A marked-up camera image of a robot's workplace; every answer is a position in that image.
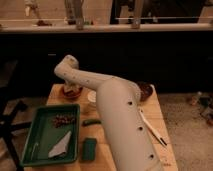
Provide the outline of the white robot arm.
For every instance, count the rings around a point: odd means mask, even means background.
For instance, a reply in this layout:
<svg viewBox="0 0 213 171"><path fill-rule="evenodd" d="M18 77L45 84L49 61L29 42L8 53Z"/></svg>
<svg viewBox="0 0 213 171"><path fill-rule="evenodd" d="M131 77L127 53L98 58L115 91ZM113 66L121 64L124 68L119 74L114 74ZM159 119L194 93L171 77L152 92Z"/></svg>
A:
<svg viewBox="0 0 213 171"><path fill-rule="evenodd" d="M66 55L54 73L96 92L96 109L117 171L164 171L138 109L141 92L136 83L80 70L72 55Z"/></svg>

